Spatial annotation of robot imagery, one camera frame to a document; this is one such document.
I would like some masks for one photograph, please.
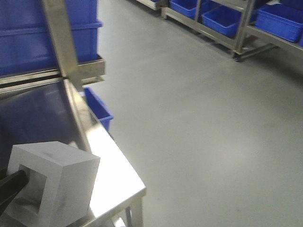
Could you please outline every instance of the metal rack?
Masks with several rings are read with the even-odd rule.
[[[56,138],[57,141],[99,156],[101,164],[88,213],[70,226],[101,226],[104,221],[111,219],[115,226],[121,227],[123,221],[117,214],[124,210],[127,226],[142,227],[142,197],[146,194],[146,187],[83,98],[83,84],[102,80],[101,76],[105,74],[105,61],[100,57],[96,61],[79,63],[65,0],[41,0],[41,2],[59,68],[10,74],[0,79],[0,113],[4,114],[3,110],[9,109],[6,105],[15,107],[11,110],[13,114],[7,114],[9,122],[2,119],[9,128],[7,132],[10,134],[0,134],[0,139],[3,135],[6,137],[10,135],[11,138],[2,140],[1,145],[10,154],[10,146],[14,144],[12,138],[17,138],[18,143],[20,141],[33,143],[45,141],[45,138],[39,137],[45,135],[47,140],[54,141]],[[29,111],[20,108],[24,100],[28,105],[25,109]],[[64,108],[60,111],[52,110],[57,105]],[[45,114],[49,111],[51,120]],[[21,118],[16,119],[17,112],[22,116]],[[19,123],[26,121],[30,124],[28,119],[33,115],[35,119],[43,119],[41,121],[43,123],[39,123],[38,131],[27,134],[27,131],[20,128]],[[57,130],[49,131],[48,129],[54,125]],[[7,215],[1,216],[0,226],[24,227]]]
[[[248,1],[243,1],[243,0],[214,0],[215,2],[225,5],[227,7],[230,7],[234,10],[237,10],[242,13],[241,16],[241,23],[247,19],[249,16],[247,14],[247,6],[248,6]],[[193,30],[207,36],[208,38],[213,39],[214,41],[220,43],[221,45],[229,48],[230,50],[234,50],[235,46],[237,45],[238,39],[241,36],[241,30],[238,30],[238,33],[234,39],[228,38],[206,26],[204,26],[202,23],[199,22],[200,18],[200,8],[201,8],[202,1],[198,0],[197,1],[197,11],[196,11],[196,17],[195,19],[190,19],[173,9],[169,7],[163,7],[162,8],[162,17],[164,19],[168,17],[171,17],[175,19],[176,21],[192,28]]]
[[[250,5],[254,5],[256,0],[248,0],[248,3]],[[248,9],[248,14],[249,16],[251,15],[252,9]],[[270,45],[278,46],[282,49],[285,49],[286,51],[299,56],[303,58],[303,47],[299,46],[296,43],[289,42],[285,39],[279,38],[275,35],[272,35],[268,32],[262,31],[252,25],[249,24],[249,18],[247,18],[242,25],[242,36],[246,35],[253,35],[257,38],[259,38],[262,41],[265,41],[267,43],[270,43]],[[243,38],[238,40],[237,46],[234,50],[234,59],[239,59],[242,57],[242,52],[243,52]]]
[[[259,52],[263,52],[272,49],[274,45],[267,44],[258,48],[253,48],[250,50],[243,50],[243,47],[248,45],[250,42],[254,41],[256,38],[254,34],[247,36],[247,27],[250,24],[250,17],[255,5],[255,0],[212,0],[221,5],[227,6],[231,9],[237,10],[241,13],[240,25],[235,38],[228,38],[206,26],[204,26],[200,21],[200,9],[202,0],[197,1],[197,11],[195,19],[190,19],[169,7],[163,7],[161,14],[164,19],[171,17],[176,21],[192,28],[193,30],[205,35],[206,37],[218,42],[219,44],[229,48],[234,52],[234,59],[240,61],[242,57],[251,56]]]
[[[137,1],[153,10],[161,9],[161,7],[167,6],[168,3],[168,0],[159,0],[156,2],[153,2],[151,0],[137,0]]]

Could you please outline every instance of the stainless steel table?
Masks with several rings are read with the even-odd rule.
[[[0,166],[7,165],[12,144],[45,141],[86,148],[101,158],[88,214],[69,227],[99,227],[123,210],[129,227],[143,226],[144,183],[69,80],[0,88]],[[24,226],[3,215],[0,227]]]

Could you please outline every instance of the gray floor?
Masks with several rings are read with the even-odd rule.
[[[145,227],[302,227],[302,60],[225,48],[134,0],[100,1],[111,134]]]

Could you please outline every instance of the white foam block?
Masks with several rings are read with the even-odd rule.
[[[13,146],[8,174],[24,169],[29,183],[5,212],[28,227],[66,227],[87,214],[99,162],[60,142]]]

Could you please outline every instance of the blue crate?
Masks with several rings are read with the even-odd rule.
[[[280,0],[280,3],[285,6],[289,6],[291,8],[303,11],[303,1],[302,0]]]
[[[195,19],[197,0],[171,0],[170,7],[191,19]]]
[[[78,61],[98,59],[98,28],[102,23],[72,25]],[[46,28],[0,30],[0,78],[9,73],[56,67],[57,61]]]
[[[232,38],[237,34],[241,13],[226,6],[220,6],[202,14],[202,18],[205,26]]]
[[[103,127],[109,131],[109,124],[114,116],[110,113],[104,102],[93,92],[90,87],[85,87],[84,92],[87,104],[91,108],[92,112],[99,119]]]
[[[256,27],[290,42],[298,42],[303,31],[303,12],[282,4],[258,11]]]
[[[97,22],[98,0],[65,0],[71,24]],[[41,0],[0,0],[0,29],[46,27]]]

